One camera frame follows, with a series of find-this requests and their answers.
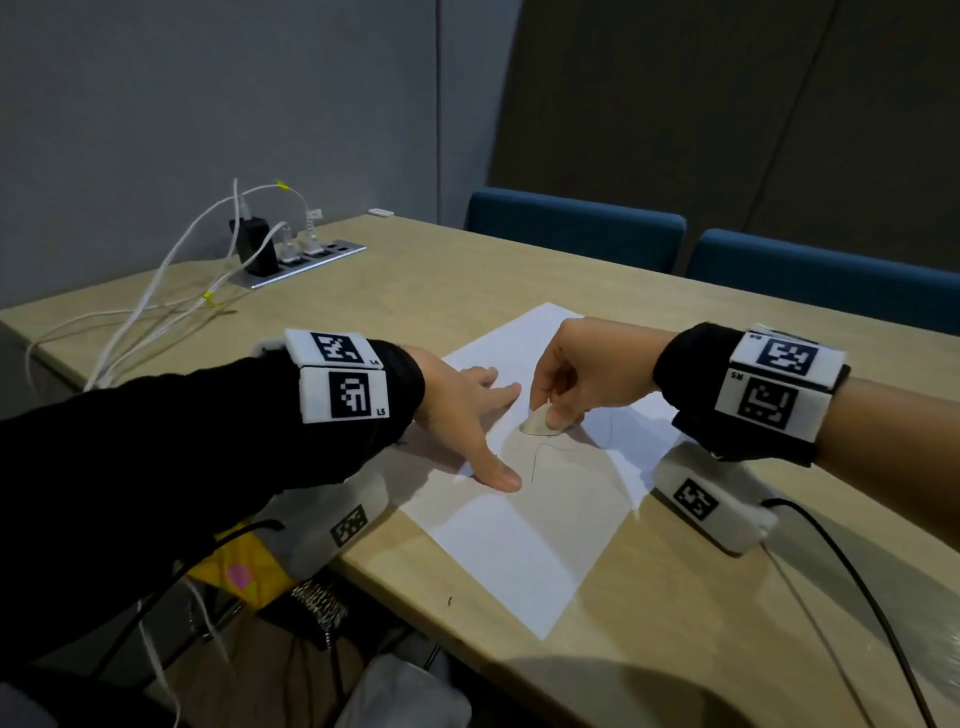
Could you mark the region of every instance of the wooden table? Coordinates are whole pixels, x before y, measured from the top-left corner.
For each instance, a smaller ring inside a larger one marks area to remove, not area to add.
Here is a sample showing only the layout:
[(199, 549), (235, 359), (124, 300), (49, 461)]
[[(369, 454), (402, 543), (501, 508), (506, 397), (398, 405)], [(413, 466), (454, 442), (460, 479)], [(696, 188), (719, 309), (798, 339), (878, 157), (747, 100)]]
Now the wooden table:
[[(446, 354), (552, 302), (675, 330), (761, 322), (847, 350), (858, 376), (960, 400), (960, 338), (397, 217), (365, 215), (323, 234), (368, 249), (253, 293), (222, 289), (227, 306), (157, 342), (122, 378), (223, 364), (285, 327), (363, 331)], [(216, 267), (175, 266), (159, 299), (203, 291)], [(131, 306), (148, 277), (12, 308), (0, 322), (31, 339), (89, 310)], [(114, 327), (84, 322), (39, 355), (81, 382)], [(940, 725), (960, 725), (960, 554), (817, 469), (754, 467), (825, 519), (898, 630)], [(349, 548), (340, 568), (554, 720), (921, 725), (866, 604), (818, 537), (785, 516), (768, 546), (730, 558), (647, 498), (542, 642), (402, 513)]]

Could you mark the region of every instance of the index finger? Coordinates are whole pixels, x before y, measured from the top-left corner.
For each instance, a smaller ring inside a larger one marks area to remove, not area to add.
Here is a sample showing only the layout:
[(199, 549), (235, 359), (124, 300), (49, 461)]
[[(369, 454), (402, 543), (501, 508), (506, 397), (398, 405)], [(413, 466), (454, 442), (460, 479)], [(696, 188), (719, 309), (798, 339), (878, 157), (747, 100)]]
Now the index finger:
[(530, 385), (530, 409), (538, 409), (550, 401), (554, 377), (568, 363), (560, 343), (560, 331), (557, 330), (540, 356), (537, 369), (534, 370), (534, 381)]

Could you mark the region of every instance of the chair backrest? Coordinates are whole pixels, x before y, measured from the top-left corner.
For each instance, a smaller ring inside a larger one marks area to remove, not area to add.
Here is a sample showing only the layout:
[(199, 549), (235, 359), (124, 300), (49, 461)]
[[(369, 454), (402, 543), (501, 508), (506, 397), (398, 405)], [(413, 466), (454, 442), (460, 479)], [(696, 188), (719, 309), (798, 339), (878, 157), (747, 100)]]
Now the chair backrest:
[(467, 230), (669, 273), (686, 220), (667, 212), (484, 187), (470, 199)]
[(686, 277), (960, 334), (960, 274), (742, 232), (704, 232)]

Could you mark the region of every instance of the eraser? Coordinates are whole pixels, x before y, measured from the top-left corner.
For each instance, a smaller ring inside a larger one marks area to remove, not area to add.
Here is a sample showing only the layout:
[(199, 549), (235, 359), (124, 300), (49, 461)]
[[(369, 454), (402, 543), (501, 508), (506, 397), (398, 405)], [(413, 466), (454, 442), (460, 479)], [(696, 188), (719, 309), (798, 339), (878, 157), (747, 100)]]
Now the eraser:
[(539, 407), (536, 412), (520, 423), (520, 432), (525, 435), (540, 435), (542, 437), (559, 435), (561, 432), (563, 432), (562, 429), (551, 429), (550, 427), (546, 426), (546, 413), (549, 411), (549, 402)]

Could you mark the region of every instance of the black charger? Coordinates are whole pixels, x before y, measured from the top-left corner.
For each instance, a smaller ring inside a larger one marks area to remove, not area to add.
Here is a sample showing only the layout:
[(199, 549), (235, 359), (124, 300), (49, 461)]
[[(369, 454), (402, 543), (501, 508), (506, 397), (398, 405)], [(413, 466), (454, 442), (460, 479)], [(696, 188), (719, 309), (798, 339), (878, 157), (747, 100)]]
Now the black charger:
[[(230, 220), (230, 234), (233, 234), (235, 222)], [(268, 232), (270, 232), (270, 226), (262, 217), (241, 218), (240, 230), (237, 231), (237, 253), (240, 255), (240, 260), (249, 260), (250, 262), (246, 265), (247, 271), (262, 278), (278, 273), (280, 270), (273, 243), (264, 245), (263, 250), (256, 257), (252, 257), (260, 250)]]

